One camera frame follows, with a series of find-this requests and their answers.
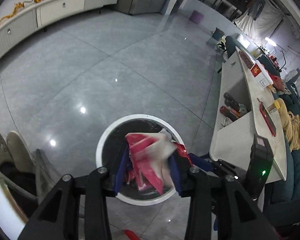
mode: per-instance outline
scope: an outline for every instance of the gray tile floor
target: gray tile floor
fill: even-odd
[[[0,61],[0,132],[18,130],[31,151],[42,149],[54,181],[94,170],[101,134],[129,114],[165,120],[189,152],[203,155],[221,62],[211,33],[184,16],[79,14],[32,35]],[[174,195],[139,207],[108,199],[113,237],[124,239],[121,229],[130,229],[148,240],[183,239],[189,201]]]

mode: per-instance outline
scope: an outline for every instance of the lamp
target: lamp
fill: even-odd
[[[274,46],[274,47],[277,46],[277,44],[276,44],[273,40],[269,39],[268,37],[266,37],[265,40],[268,41],[268,43],[269,43],[270,45],[272,45],[272,46]]]
[[[274,46],[274,47],[276,47],[277,46],[277,44],[273,41],[273,40],[271,40],[271,39],[269,39],[268,37],[266,37],[265,38],[265,40],[270,44],[270,45],[272,45],[272,46]],[[282,50],[279,50],[279,51],[281,51],[282,52],[282,55],[283,55],[283,59],[284,59],[284,64],[283,64],[283,66],[280,68],[280,70],[281,69],[283,69],[283,67],[286,65],[286,58],[285,58],[285,56],[284,56],[284,53],[283,53],[283,51],[286,51],[284,48],[282,48],[280,45],[278,45]]]

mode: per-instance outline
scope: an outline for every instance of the white sheet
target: white sheet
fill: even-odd
[[[242,30],[248,37],[250,37],[258,46],[266,44],[266,37],[270,37],[275,28],[279,25],[283,18],[283,14],[276,7],[274,7],[269,0],[255,21],[248,15],[248,10],[235,19],[234,22],[240,30]]]

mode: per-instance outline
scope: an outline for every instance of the yellow blanket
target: yellow blanket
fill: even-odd
[[[277,101],[280,104],[280,109],[278,110],[283,132],[290,145],[290,150],[300,149],[300,116],[293,115],[292,112],[288,112],[284,101],[278,98]]]

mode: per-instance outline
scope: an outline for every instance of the yellow rope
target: yellow rope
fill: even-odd
[[[12,14],[9,14],[9,15],[6,15],[6,16],[2,17],[2,18],[0,19],[0,24],[1,24],[1,22],[2,22],[4,19],[9,19],[9,18],[15,16],[15,15],[17,14],[17,12],[18,12],[21,8],[24,8],[24,7],[25,7],[25,3],[31,3],[31,2],[33,2],[33,1],[34,1],[35,3],[39,3],[39,2],[41,2],[41,1],[43,1],[43,0],[31,0],[31,1],[24,1],[23,3],[21,3],[21,2],[15,3],[15,4],[14,4],[14,9],[13,9]]]

